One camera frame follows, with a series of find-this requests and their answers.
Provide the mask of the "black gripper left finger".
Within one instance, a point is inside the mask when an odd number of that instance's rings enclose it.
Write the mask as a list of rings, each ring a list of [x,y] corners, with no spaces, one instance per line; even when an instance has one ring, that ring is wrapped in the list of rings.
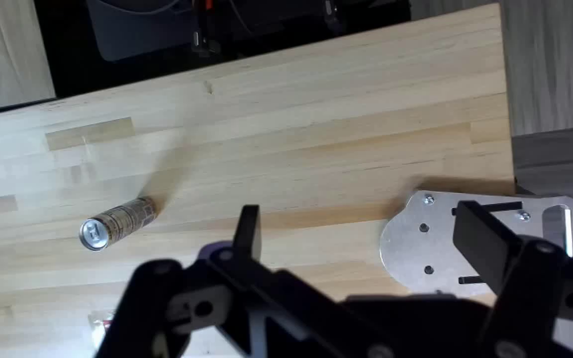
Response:
[[[253,263],[261,257],[261,207],[245,205],[233,237],[233,255],[239,263]]]

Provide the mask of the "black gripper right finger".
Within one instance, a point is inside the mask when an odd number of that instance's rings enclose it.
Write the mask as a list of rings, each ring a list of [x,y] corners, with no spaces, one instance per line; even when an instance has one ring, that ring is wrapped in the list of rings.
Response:
[[[480,203],[460,201],[454,245],[478,277],[500,295],[524,241]]]

